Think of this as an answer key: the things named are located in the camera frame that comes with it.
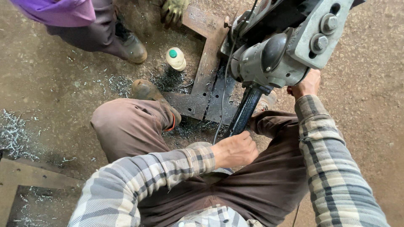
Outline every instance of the man's right hand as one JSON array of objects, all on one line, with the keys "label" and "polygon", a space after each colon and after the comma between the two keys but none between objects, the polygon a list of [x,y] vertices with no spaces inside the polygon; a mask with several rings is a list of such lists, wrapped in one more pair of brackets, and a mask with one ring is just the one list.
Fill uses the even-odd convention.
[{"label": "man's right hand", "polygon": [[245,166],[258,157],[257,145],[248,131],[225,138],[210,148],[215,156],[215,169]]},{"label": "man's right hand", "polygon": [[288,94],[295,97],[297,101],[305,95],[317,95],[320,86],[321,72],[318,69],[311,69],[302,82],[295,86],[288,86]]}]

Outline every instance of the plaid flannel shirt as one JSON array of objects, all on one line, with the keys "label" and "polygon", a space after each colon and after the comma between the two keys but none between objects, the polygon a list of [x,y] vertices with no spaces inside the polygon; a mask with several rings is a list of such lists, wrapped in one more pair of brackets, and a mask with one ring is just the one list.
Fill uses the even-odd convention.
[{"label": "plaid flannel shirt", "polygon": [[[334,120],[318,97],[301,97],[295,105],[300,149],[307,167],[311,201],[320,227],[388,227],[372,190],[345,147]],[[69,227],[139,226],[137,204],[160,187],[215,169],[209,147],[121,158],[86,182]],[[216,205],[192,212],[173,226],[260,227],[230,207]]]}]

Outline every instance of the gloved hand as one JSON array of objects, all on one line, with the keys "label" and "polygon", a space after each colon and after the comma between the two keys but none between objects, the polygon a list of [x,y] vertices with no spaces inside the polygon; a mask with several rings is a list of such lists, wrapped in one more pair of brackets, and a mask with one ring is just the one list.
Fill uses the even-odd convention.
[{"label": "gloved hand", "polygon": [[160,12],[161,23],[165,24],[166,28],[181,26],[188,4],[189,0],[166,0]]}]

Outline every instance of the worker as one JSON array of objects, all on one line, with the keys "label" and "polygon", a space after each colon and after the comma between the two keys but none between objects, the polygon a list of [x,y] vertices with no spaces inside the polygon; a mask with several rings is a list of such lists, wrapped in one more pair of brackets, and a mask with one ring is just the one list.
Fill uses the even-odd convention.
[{"label": "worker", "polygon": [[[25,16],[45,24],[50,35],[85,51],[115,55],[142,63],[147,51],[138,37],[126,29],[112,0],[10,0]],[[162,23],[181,25],[189,0],[159,0]]]},{"label": "worker", "polygon": [[[294,113],[264,110],[249,127],[272,139],[258,154],[250,133],[170,151],[161,137],[179,113],[146,80],[91,119],[109,165],[86,182],[69,226],[277,226],[310,191],[318,226],[388,227],[334,120],[316,96],[311,70],[288,93]],[[214,184],[200,174],[244,166]]]}]

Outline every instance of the bolt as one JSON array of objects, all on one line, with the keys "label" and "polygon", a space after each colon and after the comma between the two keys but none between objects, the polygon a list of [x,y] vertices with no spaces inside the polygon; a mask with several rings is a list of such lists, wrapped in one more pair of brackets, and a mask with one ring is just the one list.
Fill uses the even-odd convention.
[{"label": "bolt", "polygon": [[314,47],[318,50],[323,50],[328,46],[328,39],[325,36],[321,36],[320,38],[314,41]]},{"label": "bolt", "polygon": [[337,26],[338,26],[338,18],[335,16],[326,19],[326,21],[324,23],[324,28],[327,31],[332,31],[332,30],[336,29]]}]

